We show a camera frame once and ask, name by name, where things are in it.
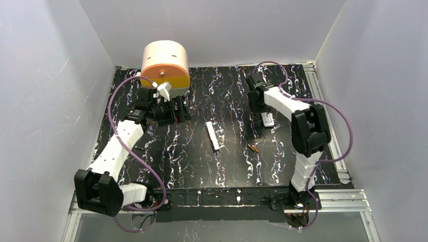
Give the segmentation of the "white remote control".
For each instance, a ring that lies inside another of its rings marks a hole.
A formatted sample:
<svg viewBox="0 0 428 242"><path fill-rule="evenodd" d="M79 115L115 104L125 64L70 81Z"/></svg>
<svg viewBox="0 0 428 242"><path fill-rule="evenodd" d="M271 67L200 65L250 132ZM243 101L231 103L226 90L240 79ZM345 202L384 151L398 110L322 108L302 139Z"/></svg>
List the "white remote control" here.
<svg viewBox="0 0 428 242"><path fill-rule="evenodd" d="M275 125L273 114L270 112L263 112L260 114L263 126L265 128L272 128Z"/></svg>

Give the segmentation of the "long white rectangular block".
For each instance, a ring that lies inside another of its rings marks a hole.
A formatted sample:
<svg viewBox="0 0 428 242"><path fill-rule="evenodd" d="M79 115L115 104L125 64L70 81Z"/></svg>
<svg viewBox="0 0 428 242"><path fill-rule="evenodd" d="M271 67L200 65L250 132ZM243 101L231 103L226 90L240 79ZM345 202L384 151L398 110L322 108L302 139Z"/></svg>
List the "long white rectangular block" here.
<svg viewBox="0 0 428 242"><path fill-rule="evenodd" d="M208 121L205 123L207 132L208 132L208 136L211 142L211 146L214 152L218 152L220 150L220 146L216 137L216 133L213 129L213 125L211 121Z"/></svg>

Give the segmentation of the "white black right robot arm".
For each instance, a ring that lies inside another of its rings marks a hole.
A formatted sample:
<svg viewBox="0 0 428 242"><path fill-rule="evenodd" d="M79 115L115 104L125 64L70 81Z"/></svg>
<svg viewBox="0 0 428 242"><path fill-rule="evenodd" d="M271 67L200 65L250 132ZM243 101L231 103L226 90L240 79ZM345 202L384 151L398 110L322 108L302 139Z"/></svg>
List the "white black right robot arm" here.
<svg viewBox="0 0 428 242"><path fill-rule="evenodd" d="M326 112L320 104L308 104L285 94L261 74L246 78L247 94L252 113L280 112L291 123L291 142L296 162L289 190L288 206L306 205L314 192L314 174L325 146L331 141Z"/></svg>

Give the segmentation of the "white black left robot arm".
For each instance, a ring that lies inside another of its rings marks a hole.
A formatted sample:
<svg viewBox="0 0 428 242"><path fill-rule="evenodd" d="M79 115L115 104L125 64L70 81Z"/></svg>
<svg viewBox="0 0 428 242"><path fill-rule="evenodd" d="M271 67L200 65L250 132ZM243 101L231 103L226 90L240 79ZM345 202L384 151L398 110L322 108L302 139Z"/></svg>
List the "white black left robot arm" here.
<svg viewBox="0 0 428 242"><path fill-rule="evenodd" d="M86 168L75 173L74 184L80 209L116 216L134 203L144 204L152 188L142 182L118 185L119 173L132 148L152 124L179 124L191 119L185 107L188 91L172 90L169 84L139 88L137 99L126 106L118 122L110 120L114 134L99 156Z"/></svg>

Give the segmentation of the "cylindrical drawer box orange front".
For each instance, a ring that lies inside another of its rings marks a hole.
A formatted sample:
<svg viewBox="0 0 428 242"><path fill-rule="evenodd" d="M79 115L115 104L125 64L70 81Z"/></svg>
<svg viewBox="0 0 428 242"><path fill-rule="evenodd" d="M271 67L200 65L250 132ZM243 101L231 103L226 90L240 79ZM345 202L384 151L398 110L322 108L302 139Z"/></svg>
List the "cylindrical drawer box orange front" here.
<svg viewBox="0 0 428 242"><path fill-rule="evenodd" d="M171 97L184 96L190 88L188 56L185 48L172 40L158 40L143 51L141 76L157 84L168 82Z"/></svg>

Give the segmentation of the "orange green battery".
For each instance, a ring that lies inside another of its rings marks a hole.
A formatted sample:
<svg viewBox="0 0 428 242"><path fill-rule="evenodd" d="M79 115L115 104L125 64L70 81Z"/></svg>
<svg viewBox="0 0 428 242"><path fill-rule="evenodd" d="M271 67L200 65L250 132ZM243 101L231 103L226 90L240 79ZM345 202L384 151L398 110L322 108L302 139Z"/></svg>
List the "orange green battery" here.
<svg viewBox="0 0 428 242"><path fill-rule="evenodd" d="M247 147L248 147L252 152L255 152L255 149L253 148L253 146L252 146L252 145L247 144Z"/></svg>

